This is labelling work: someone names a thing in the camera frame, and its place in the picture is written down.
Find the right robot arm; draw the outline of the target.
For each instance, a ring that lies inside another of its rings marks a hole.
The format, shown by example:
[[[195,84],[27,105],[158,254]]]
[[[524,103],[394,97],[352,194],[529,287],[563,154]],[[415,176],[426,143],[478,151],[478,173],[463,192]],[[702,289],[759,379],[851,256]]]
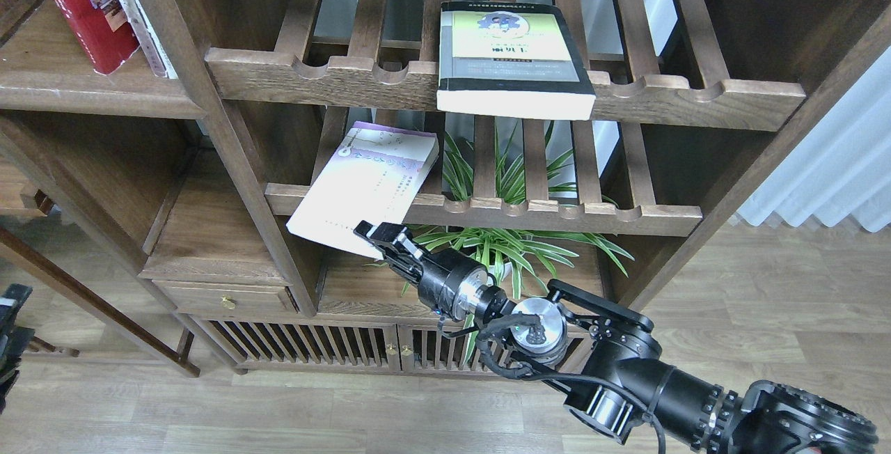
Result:
[[[744,397],[662,362],[646,315],[553,279],[547,295],[510,301],[486,267],[455,250],[429,252],[400,224],[359,223],[420,301],[442,320],[473,315],[481,362],[508,379],[543,381],[565,393],[565,409],[624,444],[649,423],[707,453],[872,453],[866,417],[808,391],[768,380]]]

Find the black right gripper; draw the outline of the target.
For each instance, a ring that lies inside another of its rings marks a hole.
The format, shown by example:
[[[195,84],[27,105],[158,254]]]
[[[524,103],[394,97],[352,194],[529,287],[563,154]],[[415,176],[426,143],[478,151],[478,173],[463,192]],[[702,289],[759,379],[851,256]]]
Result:
[[[415,286],[420,301],[449,320],[462,321],[473,313],[481,292],[490,285],[486,267],[459,251],[429,253],[401,224],[361,221],[354,234],[380,251],[388,266]]]

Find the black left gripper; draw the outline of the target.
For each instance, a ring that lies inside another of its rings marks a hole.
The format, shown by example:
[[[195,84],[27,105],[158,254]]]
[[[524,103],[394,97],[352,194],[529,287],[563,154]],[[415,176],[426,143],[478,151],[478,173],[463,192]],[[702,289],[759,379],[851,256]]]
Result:
[[[28,285],[9,285],[1,295],[1,412],[6,407],[6,396],[19,377],[20,356],[31,342],[33,328],[14,326],[16,317],[24,302],[31,296],[33,288]]]

